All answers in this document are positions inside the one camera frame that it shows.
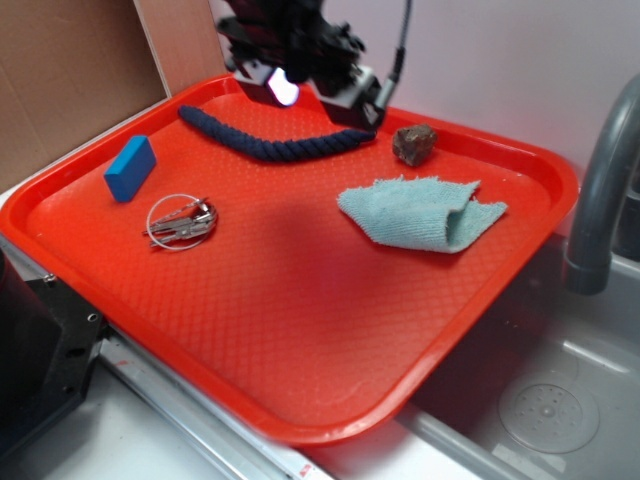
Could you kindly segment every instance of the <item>navy rope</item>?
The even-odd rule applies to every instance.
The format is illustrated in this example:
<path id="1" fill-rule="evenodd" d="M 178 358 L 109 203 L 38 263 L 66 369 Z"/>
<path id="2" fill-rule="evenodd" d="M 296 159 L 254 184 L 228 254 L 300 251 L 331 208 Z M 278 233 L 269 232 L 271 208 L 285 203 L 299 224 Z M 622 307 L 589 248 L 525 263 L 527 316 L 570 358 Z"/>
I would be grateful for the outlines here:
<path id="1" fill-rule="evenodd" d="M 375 132 L 348 129 L 324 137 L 270 142 L 226 125 L 196 107 L 183 105 L 178 109 L 178 114 L 184 121 L 223 145 L 260 160 L 274 163 L 295 162 L 335 155 L 353 150 L 359 147 L 362 142 L 371 141 L 376 136 Z"/>

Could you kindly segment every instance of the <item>stone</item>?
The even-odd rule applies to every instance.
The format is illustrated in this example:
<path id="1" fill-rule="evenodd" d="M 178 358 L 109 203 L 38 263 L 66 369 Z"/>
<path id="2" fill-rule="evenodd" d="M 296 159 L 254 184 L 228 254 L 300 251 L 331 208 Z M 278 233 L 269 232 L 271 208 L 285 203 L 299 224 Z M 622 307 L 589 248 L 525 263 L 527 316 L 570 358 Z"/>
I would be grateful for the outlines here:
<path id="1" fill-rule="evenodd" d="M 393 153 L 407 165 L 422 165 L 438 140 L 438 134 L 426 123 L 399 128 L 393 135 Z"/>

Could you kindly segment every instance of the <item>light blue cloth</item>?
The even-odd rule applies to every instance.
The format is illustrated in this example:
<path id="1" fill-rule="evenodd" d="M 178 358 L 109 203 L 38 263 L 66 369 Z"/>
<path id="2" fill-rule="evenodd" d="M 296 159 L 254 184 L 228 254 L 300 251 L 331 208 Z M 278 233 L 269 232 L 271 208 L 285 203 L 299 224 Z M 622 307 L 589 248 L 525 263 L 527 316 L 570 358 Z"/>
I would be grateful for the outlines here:
<path id="1" fill-rule="evenodd" d="M 507 209 L 505 203 L 470 200 L 480 182 L 437 177 L 376 180 L 345 190 L 338 206 L 374 242 L 392 247 L 457 253 L 471 245 Z"/>

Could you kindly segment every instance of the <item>sink drain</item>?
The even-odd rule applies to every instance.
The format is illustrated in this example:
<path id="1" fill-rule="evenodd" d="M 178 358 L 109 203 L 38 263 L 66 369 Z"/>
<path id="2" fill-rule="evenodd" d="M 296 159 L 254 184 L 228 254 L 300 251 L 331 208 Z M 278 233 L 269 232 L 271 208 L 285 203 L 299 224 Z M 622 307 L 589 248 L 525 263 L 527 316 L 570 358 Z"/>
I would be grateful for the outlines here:
<path id="1" fill-rule="evenodd" d="M 530 374 L 500 397 L 500 420 L 518 442 L 543 453 L 578 450 L 598 431 L 598 406 L 589 392 L 558 373 Z"/>

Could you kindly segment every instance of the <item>sink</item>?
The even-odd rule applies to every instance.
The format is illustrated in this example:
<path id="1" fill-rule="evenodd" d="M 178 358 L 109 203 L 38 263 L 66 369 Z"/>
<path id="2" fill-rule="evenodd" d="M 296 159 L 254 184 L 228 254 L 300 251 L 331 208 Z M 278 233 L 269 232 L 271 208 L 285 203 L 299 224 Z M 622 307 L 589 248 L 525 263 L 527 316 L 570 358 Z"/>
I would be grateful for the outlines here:
<path id="1" fill-rule="evenodd" d="M 640 270 L 561 285 L 562 239 L 539 250 L 411 403 L 534 479 L 640 474 Z"/>

